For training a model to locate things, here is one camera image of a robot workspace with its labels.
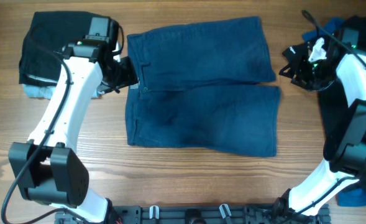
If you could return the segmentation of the navy blue shorts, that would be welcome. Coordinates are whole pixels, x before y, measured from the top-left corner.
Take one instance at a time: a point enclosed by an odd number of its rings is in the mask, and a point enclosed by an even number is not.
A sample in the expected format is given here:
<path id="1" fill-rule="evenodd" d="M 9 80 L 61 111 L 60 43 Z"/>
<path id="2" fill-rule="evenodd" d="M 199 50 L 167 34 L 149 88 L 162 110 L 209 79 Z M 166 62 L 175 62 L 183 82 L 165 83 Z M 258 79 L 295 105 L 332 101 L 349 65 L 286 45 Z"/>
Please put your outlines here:
<path id="1" fill-rule="evenodd" d="M 281 91 L 258 16 L 130 34 L 127 49 L 129 145 L 276 156 Z"/>

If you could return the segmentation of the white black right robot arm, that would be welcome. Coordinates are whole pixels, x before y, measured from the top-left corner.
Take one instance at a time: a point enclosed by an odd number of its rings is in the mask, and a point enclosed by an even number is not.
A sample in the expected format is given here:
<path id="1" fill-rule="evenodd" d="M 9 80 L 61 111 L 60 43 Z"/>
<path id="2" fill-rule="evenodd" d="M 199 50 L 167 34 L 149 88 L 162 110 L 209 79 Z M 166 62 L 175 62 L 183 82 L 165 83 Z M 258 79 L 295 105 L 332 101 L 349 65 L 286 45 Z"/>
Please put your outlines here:
<path id="1" fill-rule="evenodd" d="M 316 37 L 283 53 L 280 75 L 321 94 L 326 142 L 323 159 L 299 185 L 277 198 L 272 218 L 307 223 L 332 197 L 343 206 L 366 205 L 366 35 L 355 28 Z"/>

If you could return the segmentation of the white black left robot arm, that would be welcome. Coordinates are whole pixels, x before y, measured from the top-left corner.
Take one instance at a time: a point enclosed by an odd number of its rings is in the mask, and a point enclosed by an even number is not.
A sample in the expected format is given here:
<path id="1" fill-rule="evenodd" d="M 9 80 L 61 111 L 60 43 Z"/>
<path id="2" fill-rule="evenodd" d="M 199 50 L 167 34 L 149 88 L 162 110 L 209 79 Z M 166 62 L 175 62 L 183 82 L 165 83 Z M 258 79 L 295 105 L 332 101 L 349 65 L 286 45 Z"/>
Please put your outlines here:
<path id="1" fill-rule="evenodd" d="M 52 207 L 79 223 L 120 223 L 108 198 L 89 187 L 89 173 L 76 155 L 81 124 L 93 93 L 135 85 L 122 27 L 109 17 L 94 17 L 88 33 L 56 56 L 62 68 L 40 123 L 25 143 L 14 142 L 8 158 L 15 179 L 11 190 L 24 200 Z"/>

